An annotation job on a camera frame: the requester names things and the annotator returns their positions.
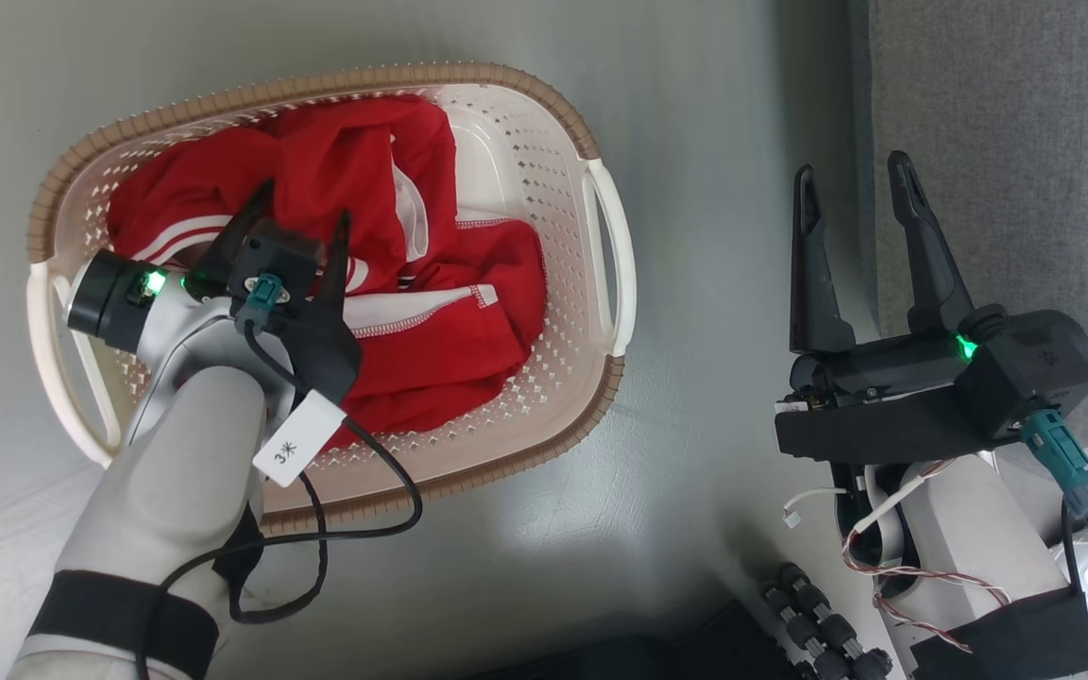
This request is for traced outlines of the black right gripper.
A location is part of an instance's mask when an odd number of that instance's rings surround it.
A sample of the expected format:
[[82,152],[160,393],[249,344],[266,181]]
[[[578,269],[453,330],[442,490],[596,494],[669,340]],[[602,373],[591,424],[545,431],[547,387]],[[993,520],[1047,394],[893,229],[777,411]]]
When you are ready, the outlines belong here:
[[[975,310],[940,221],[907,152],[888,158],[891,205],[904,230],[914,334],[955,334]],[[989,438],[964,413],[955,379],[967,366],[955,335],[904,335],[856,346],[834,294],[825,225],[811,164],[799,168],[791,207],[791,393],[777,405],[774,434],[794,459],[914,463],[987,452]]]

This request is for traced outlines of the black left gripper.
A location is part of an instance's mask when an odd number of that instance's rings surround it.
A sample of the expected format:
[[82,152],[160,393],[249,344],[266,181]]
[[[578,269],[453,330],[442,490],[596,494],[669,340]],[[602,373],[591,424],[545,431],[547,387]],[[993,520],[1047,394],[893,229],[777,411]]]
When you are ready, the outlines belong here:
[[[224,296],[230,272],[242,251],[247,234],[267,215],[275,194],[275,180],[267,180],[251,194],[224,228],[207,244],[185,274],[185,290],[190,296]],[[327,246],[327,263],[314,302],[305,302],[285,324],[284,347],[295,374],[307,387],[337,405],[345,400],[362,362],[362,350],[350,327],[346,326],[344,306],[349,282],[349,238],[351,215],[341,212]]]

